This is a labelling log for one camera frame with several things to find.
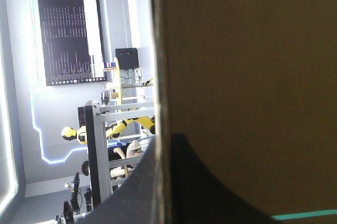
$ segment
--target teal light strip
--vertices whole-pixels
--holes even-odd
[[[299,213],[291,213],[289,215],[275,215],[272,216],[274,220],[291,220],[291,219],[302,219],[309,217],[318,217],[318,216],[326,216],[326,215],[337,215],[337,210],[321,210],[314,212],[299,212]]]

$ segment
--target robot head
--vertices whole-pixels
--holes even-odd
[[[77,139],[77,131],[71,127],[65,127],[61,131],[61,136],[67,141]]]

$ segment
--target white wall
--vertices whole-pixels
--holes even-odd
[[[77,142],[66,142],[60,132],[66,125],[78,127],[77,107],[90,99],[99,99],[104,85],[88,83],[69,86],[46,87],[38,83],[34,33],[29,0],[6,0],[11,34],[13,64],[16,82],[17,104],[23,158],[27,184],[72,176],[87,159],[85,151],[75,152],[61,164],[50,165],[41,156],[39,133],[33,128],[35,121],[42,130],[44,151],[50,160],[62,159],[72,149],[83,147]],[[125,22],[126,0],[100,0],[105,51],[109,58],[114,48],[130,43],[130,31]]]
[[[143,81],[154,77],[154,43],[151,0],[128,0],[132,46],[138,48]],[[143,88],[146,100],[153,100],[153,87]]]

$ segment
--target black box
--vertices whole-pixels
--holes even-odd
[[[137,48],[116,49],[116,57],[121,70],[139,68]]]

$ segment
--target brown cardboard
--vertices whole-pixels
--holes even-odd
[[[171,132],[270,215],[336,208],[337,0],[162,7]]]

